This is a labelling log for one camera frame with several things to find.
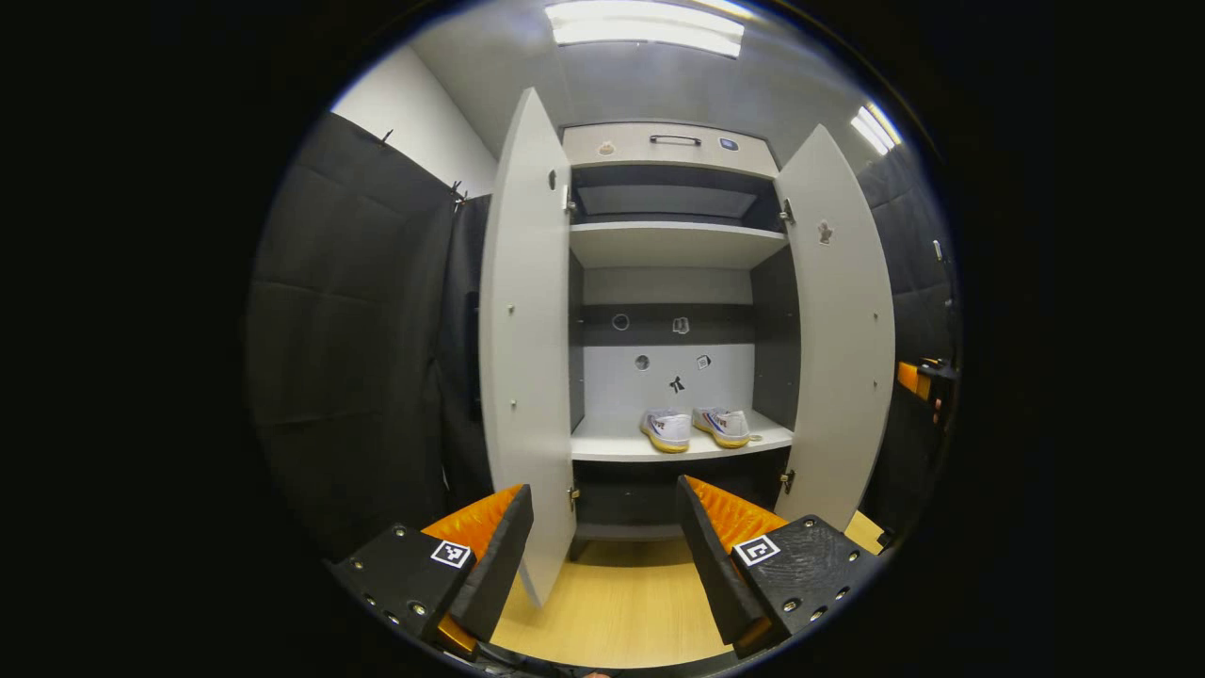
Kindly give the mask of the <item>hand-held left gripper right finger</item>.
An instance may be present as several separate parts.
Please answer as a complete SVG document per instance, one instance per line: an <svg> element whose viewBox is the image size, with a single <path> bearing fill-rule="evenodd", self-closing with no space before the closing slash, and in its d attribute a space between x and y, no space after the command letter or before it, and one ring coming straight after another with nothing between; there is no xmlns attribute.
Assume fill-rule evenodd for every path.
<svg viewBox="0 0 1205 678"><path fill-rule="evenodd" d="M676 514L721 639L740 659L819 627L878 574L878 553L818 515L787 521L692 476Z"/></svg>

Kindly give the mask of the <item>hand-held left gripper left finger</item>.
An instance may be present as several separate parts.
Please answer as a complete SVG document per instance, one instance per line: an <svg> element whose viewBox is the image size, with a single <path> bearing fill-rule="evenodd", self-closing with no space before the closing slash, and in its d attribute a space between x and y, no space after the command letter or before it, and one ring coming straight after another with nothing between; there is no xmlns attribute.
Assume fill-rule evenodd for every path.
<svg viewBox="0 0 1205 678"><path fill-rule="evenodd" d="M498 626L533 523L530 487L513 485L427 527L394 523L327 568L395 633L474 660Z"/></svg>

